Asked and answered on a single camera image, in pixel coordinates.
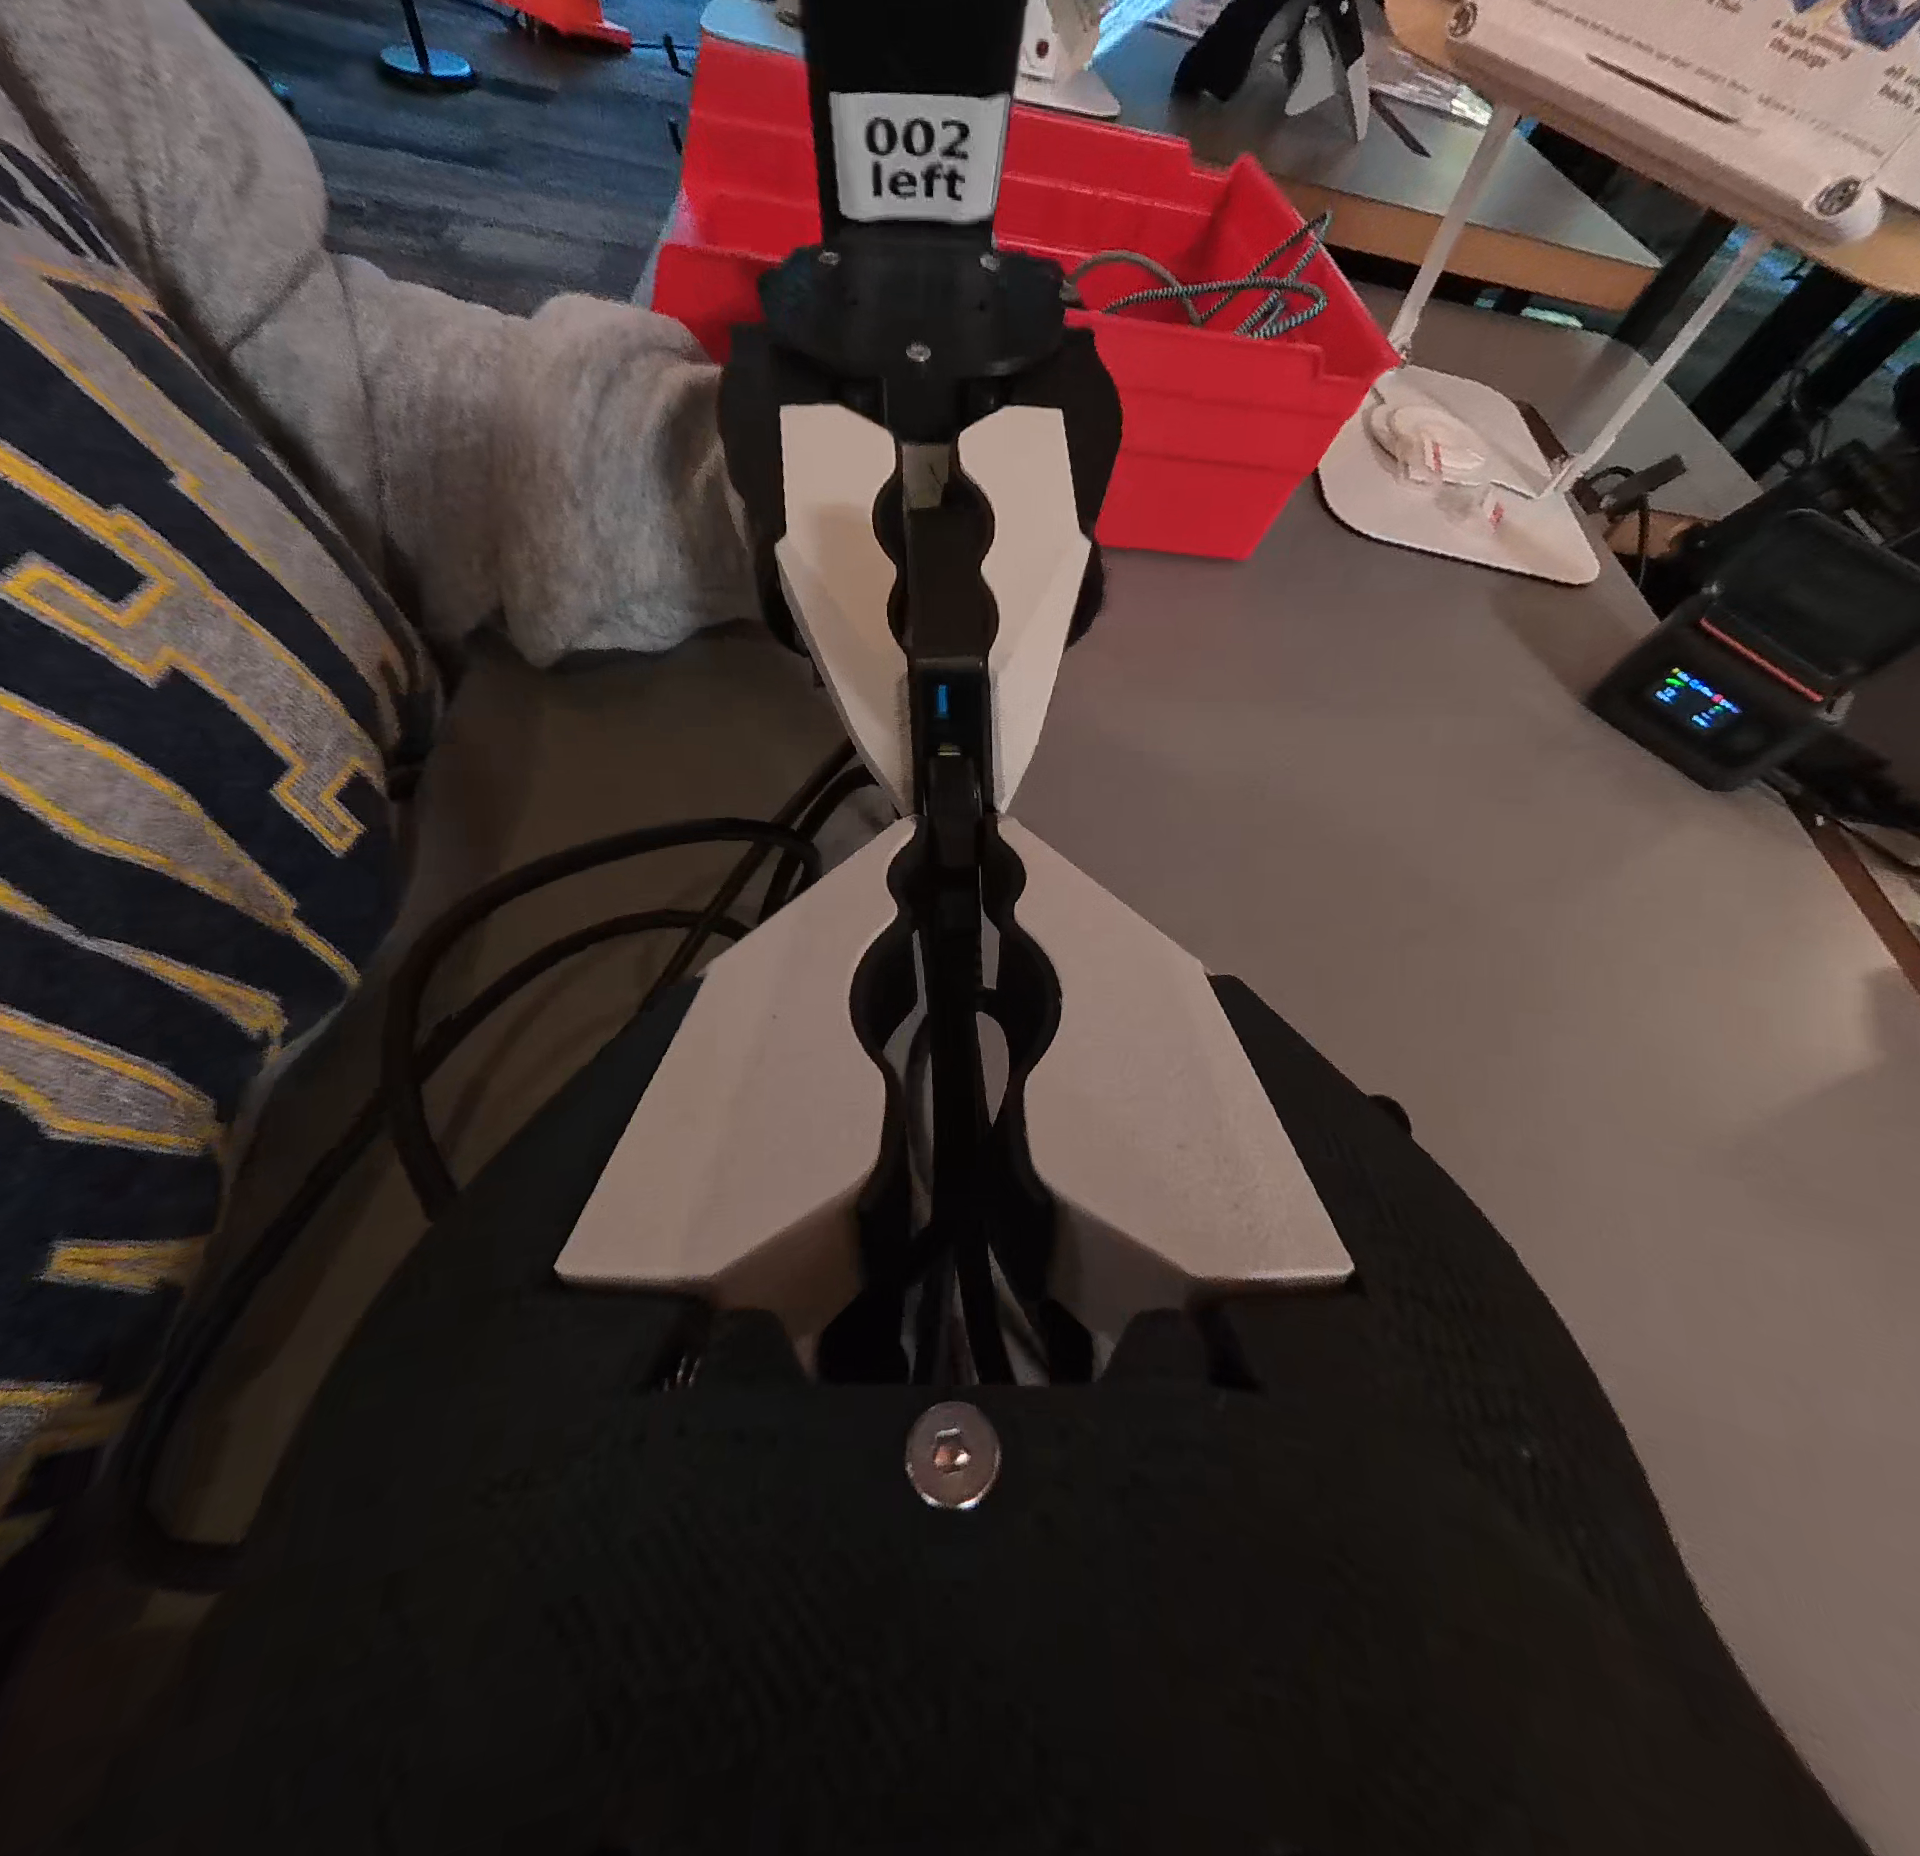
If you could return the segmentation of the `black stanchion base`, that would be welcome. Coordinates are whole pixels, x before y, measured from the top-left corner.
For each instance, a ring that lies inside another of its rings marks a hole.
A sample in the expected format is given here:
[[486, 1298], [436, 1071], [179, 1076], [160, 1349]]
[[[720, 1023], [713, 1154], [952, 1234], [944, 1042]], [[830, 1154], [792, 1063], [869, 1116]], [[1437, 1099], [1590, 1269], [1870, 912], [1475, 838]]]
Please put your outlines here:
[[396, 0], [402, 11], [402, 37], [379, 52], [376, 67], [396, 86], [415, 93], [467, 93], [475, 86], [475, 67], [458, 52], [426, 41], [418, 0]]

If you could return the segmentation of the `white plastic bin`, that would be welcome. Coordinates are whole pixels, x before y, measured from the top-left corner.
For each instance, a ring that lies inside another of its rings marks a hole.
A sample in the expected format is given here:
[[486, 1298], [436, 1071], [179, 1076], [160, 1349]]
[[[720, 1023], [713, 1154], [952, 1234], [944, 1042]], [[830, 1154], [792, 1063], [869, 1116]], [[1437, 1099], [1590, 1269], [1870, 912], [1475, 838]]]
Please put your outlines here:
[[[246, 1257], [379, 1093], [392, 976], [448, 906], [568, 844], [682, 818], [773, 818], [840, 739], [809, 667], [755, 629], [555, 670], [481, 643], [407, 803], [394, 932], [258, 1114], [204, 1279]], [[675, 932], [593, 946], [462, 1037], [422, 1088], [458, 1186], [637, 1015], [675, 948]], [[426, 1228], [382, 1132], [179, 1405], [148, 1497], [160, 1531], [209, 1546], [247, 1535], [326, 1370]]]

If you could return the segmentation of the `black power station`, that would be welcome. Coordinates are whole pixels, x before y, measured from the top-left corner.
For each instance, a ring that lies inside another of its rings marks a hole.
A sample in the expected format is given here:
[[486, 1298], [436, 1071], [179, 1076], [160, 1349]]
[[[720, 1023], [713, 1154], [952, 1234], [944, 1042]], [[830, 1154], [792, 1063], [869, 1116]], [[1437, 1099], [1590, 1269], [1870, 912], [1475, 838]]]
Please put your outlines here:
[[1824, 511], [1714, 544], [1709, 569], [1586, 693], [1586, 708], [1707, 791], [1837, 734], [1857, 688], [1917, 647], [1917, 563]]

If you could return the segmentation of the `black usb hub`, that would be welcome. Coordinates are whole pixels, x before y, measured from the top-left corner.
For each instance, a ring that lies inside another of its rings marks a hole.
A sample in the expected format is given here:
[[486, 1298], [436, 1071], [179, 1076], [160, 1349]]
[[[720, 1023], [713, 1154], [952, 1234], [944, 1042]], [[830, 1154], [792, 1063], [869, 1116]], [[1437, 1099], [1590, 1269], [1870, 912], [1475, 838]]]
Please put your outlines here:
[[957, 444], [899, 444], [893, 629], [908, 658], [917, 770], [953, 751], [983, 779], [993, 761], [990, 654], [998, 599], [986, 583], [994, 508]]

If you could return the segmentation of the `red plastic bin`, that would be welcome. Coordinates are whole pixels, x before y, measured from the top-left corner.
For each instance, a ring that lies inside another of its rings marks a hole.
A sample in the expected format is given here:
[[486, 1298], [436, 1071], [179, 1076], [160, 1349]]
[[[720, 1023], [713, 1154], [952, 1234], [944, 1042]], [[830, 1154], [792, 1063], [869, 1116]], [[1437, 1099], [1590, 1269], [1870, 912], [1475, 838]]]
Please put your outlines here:
[[[1214, 171], [1177, 137], [1013, 109], [998, 237], [1077, 269], [1131, 250], [1179, 281], [1268, 276], [1309, 253], [1302, 281], [1324, 307], [1276, 337], [1241, 333], [1260, 290], [1229, 296], [1200, 328], [1179, 303], [1108, 307], [1143, 275], [1100, 269], [1084, 285], [1116, 379], [1124, 432], [1097, 520], [1107, 549], [1251, 557], [1309, 477], [1393, 347], [1327, 250], [1302, 241], [1302, 211], [1252, 156]], [[691, 82], [682, 192], [654, 265], [653, 307], [682, 321], [716, 360], [733, 328], [762, 321], [758, 276], [820, 237], [808, 73], [798, 56], [703, 37]]]

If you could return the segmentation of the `wood edged table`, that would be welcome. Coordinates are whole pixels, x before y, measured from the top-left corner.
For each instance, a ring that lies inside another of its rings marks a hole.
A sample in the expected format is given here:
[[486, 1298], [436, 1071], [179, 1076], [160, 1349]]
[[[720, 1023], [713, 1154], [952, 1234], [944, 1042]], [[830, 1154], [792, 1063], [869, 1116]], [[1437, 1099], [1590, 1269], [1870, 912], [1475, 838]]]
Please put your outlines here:
[[[1143, 26], [1104, 61], [1127, 126], [1179, 136], [1218, 167], [1255, 156], [1298, 211], [1331, 211], [1337, 250], [1412, 265], [1427, 258], [1481, 145], [1475, 124], [1435, 113], [1393, 124], [1375, 113], [1367, 137], [1354, 141], [1337, 102], [1289, 113], [1272, 73], [1229, 105], [1177, 97], [1183, 56], [1179, 37]], [[1519, 136], [1504, 141], [1447, 258], [1454, 276], [1605, 311], [1633, 307], [1657, 269], [1644, 241]]]

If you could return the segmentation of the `white board stand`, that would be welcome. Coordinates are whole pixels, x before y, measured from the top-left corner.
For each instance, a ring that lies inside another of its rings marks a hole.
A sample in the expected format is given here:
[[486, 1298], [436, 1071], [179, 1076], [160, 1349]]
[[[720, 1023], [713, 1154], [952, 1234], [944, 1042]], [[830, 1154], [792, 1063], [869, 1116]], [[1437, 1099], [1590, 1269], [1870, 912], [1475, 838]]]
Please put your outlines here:
[[[1644, 379], [1608, 412], [1597, 438], [1585, 451], [1548, 462], [1526, 429], [1519, 402], [1509, 394], [1483, 379], [1427, 370], [1412, 360], [1412, 340], [1420, 330], [1435, 285], [1487, 192], [1509, 137], [1519, 131], [1519, 120], [1522, 110], [1515, 105], [1499, 102], [1492, 109], [1481, 145], [1475, 145], [1427, 258], [1385, 330], [1396, 364], [1333, 438], [1317, 466], [1317, 487], [1328, 514], [1362, 537], [1548, 583], [1585, 587], [1597, 578], [1601, 560], [1586, 525], [1575, 516], [1575, 480], [1604, 466], [1619, 434], [1693, 349], [1720, 309], [1727, 307], [1771, 250], [1771, 241], [1752, 237], [1647, 370]], [[1377, 398], [1437, 402], [1461, 421], [1475, 423], [1492, 455], [1490, 484], [1409, 484], [1396, 476], [1396, 465], [1367, 432], [1367, 408]]]

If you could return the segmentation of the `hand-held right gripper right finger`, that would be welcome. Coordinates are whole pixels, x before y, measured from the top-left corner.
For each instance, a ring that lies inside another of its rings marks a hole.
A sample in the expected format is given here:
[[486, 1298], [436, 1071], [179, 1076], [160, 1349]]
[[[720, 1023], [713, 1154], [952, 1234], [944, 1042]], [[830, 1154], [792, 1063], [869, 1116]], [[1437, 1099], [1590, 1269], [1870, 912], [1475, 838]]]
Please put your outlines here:
[[1342, 1288], [1355, 1261], [1213, 972], [1018, 819], [998, 838], [993, 1372], [1081, 1383], [1143, 1313]]

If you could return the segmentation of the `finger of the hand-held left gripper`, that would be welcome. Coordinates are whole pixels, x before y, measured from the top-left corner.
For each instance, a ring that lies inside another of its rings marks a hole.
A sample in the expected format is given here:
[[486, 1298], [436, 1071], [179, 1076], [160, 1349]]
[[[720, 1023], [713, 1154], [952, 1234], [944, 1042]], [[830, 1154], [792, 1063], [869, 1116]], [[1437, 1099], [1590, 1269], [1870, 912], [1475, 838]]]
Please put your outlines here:
[[1079, 525], [1062, 409], [1001, 408], [961, 432], [960, 466], [994, 514], [980, 573], [998, 612], [993, 806], [1007, 813], [1040, 745], [1093, 541]]
[[808, 402], [779, 409], [779, 454], [782, 597], [854, 750], [908, 818], [917, 809], [908, 658], [888, 622], [897, 568], [877, 535], [897, 443], [843, 405]]

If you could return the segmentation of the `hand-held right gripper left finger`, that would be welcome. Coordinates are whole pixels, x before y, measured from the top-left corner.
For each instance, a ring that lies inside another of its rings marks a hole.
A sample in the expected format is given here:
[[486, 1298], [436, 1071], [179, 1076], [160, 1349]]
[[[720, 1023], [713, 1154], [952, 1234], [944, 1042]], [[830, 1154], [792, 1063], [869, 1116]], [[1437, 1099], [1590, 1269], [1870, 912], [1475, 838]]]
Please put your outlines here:
[[908, 838], [893, 819], [707, 968], [555, 1261], [562, 1284], [764, 1310], [824, 1375], [824, 1333], [862, 1288], [854, 1209], [885, 1120], [850, 992], [897, 919]]

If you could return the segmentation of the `clear tape roll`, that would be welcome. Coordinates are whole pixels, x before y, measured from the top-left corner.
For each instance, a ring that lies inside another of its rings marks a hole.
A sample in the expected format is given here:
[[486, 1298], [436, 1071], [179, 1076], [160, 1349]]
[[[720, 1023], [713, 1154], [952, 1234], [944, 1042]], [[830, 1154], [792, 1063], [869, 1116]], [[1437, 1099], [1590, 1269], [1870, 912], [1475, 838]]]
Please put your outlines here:
[[1409, 484], [1477, 487], [1492, 477], [1481, 429], [1437, 402], [1377, 398], [1367, 408], [1367, 429]]

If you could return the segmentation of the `black and white device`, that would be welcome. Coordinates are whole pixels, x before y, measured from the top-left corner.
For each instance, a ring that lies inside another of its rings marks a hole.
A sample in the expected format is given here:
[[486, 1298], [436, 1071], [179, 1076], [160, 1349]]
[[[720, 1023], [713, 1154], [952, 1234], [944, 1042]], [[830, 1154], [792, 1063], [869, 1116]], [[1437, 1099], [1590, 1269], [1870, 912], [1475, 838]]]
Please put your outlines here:
[[1229, 105], [1275, 59], [1290, 113], [1333, 102], [1350, 141], [1367, 137], [1373, 82], [1358, 0], [1226, 0], [1179, 59], [1172, 93]]

